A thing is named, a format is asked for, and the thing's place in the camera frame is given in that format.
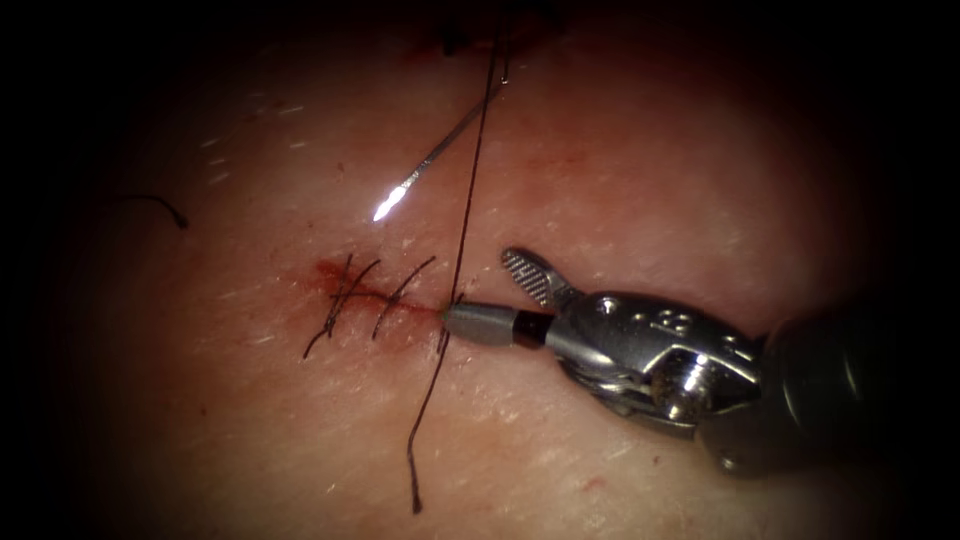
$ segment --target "blood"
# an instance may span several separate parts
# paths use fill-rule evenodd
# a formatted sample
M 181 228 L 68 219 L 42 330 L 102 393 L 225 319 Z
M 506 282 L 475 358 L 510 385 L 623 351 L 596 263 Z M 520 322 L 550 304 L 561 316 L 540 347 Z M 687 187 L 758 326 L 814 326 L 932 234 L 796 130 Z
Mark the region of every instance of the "blood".
M 333 302 L 334 299 L 330 298 L 330 295 L 336 294 L 337 292 L 337 286 L 340 284 L 341 276 L 343 276 L 344 262 L 345 261 L 321 259 L 314 265 L 314 272 L 304 283 L 305 287 L 313 291 L 323 291 L 326 293 L 329 301 Z M 344 289 L 349 287 L 350 283 L 353 282 L 357 274 L 363 271 L 365 266 L 366 264 L 359 265 L 354 263 L 350 267 L 350 269 L 347 271 L 346 277 L 343 278 L 343 282 L 345 283 Z M 396 285 L 389 285 L 389 290 L 384 290 L 370 287 L 361 281 L 353 290 L 350 299 L 347 301 L 346 310 L 359 310 L 379 315 L 386 303 L 385 299 L 393 293 Z M 401 299 L 399 302 L 395 303 L 390 311 L 403 311 L 415 316 L 429 318 L 431 320 L 436 320 L 436 318 L 443 312 L 442 309 L 428 307 L 404 299 Z

